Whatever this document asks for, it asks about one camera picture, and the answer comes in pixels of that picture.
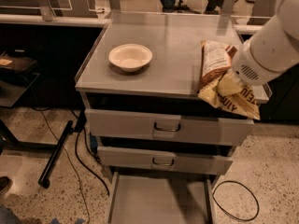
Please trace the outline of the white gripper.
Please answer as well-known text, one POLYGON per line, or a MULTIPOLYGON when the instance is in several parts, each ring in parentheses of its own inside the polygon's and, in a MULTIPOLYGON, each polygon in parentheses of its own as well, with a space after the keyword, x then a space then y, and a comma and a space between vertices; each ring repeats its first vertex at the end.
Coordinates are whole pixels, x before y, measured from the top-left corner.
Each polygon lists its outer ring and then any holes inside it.
POLYGON ((243 81, 253 86, 260 86, 280 76, 279 72, 264 68, 256 60, 249 40, 243 43, 236 52, 232 59, 232 69, 234 71, 228 71, 218 84, 218 94, 221 96, 241 92, 243 81))

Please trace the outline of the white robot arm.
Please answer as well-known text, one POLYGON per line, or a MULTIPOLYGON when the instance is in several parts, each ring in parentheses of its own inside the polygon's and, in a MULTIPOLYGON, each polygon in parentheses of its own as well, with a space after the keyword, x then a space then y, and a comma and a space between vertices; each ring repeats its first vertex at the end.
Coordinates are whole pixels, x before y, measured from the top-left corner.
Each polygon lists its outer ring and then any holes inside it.
POLYGON ((232 67, 220 80, 218 94, 260 86, 299 63, 299 0, 277 0, 275 15, 249 40, 236 47, 232 67))

